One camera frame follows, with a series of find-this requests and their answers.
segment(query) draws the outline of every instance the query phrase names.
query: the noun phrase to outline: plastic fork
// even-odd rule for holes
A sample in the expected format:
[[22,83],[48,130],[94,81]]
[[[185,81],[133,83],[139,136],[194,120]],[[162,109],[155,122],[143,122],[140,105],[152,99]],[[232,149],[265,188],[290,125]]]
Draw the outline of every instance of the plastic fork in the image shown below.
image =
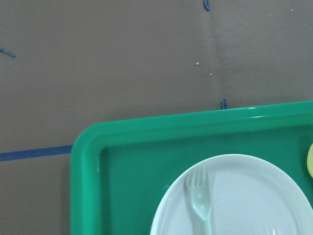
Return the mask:
[[185,179],[185,196],[195,235],[212,235],[211,191],[208,166],[196,166]]

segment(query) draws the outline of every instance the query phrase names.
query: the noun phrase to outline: white plate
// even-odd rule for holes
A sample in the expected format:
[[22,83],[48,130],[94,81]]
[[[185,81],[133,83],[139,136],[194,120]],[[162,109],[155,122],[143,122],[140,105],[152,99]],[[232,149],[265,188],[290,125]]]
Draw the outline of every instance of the white plate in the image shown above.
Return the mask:
[[313,234],[312,207],[291,177],[262,159],[228,154],[195,164],[173,182],[157,208],[150,235],[193,234],[183,187],[188,172],[201,164],[210,169],[214,234]]

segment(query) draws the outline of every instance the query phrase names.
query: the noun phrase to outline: gray background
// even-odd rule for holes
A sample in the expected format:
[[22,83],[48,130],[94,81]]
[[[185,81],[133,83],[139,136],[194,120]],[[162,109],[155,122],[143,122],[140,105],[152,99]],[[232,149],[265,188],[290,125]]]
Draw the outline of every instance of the gray background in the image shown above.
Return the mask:
[[[0,152],[110,120],[313,99],[311,0],[3,0]],[[0,163],[0,235],[68,234],[69,155]]]

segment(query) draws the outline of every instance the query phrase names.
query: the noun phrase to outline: green tray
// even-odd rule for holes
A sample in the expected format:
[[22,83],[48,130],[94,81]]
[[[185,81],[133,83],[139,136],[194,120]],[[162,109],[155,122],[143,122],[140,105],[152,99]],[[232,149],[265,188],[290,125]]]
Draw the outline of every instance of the green tray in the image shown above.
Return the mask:
[[275,164],[313,205],[306,167],[312,142],[313,101],[93,125],[71,153],[71,235],[148,235],[171,183],[220,154]]

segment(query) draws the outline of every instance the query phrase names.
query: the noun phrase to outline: blue tape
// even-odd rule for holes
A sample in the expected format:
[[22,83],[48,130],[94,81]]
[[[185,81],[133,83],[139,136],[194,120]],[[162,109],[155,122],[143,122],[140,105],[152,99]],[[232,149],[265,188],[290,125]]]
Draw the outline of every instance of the blue tape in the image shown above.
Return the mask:
[[14,57],[14,58],[15,58],[15,54],[13,54],[13,53],[11,53],[11,52],[7,51],[7,50],[6,50],[6,49],[4,49],[4,48],[1,48],[1,47],[0,47],[0,52],[3,52],[3,53],[5,53],[5,54],[7,54],[7,55],[9,55],[9,56],[11,56],[11,57]]
[[17,152],[0,153],[0,162],[69,154],[72,150],[72,147],[73,145],[66,145],[52,148],[39,148]]
[[204,3],[204,7],[207,11],[210,11],[211,10],[211,7],[210,7],[210,3],[209,3],[209,0],[203,0],[203,3]]
[[221,103],[222,103],[222,109],[228,109],[227,104],[226,104],[226,99],[223,99]]

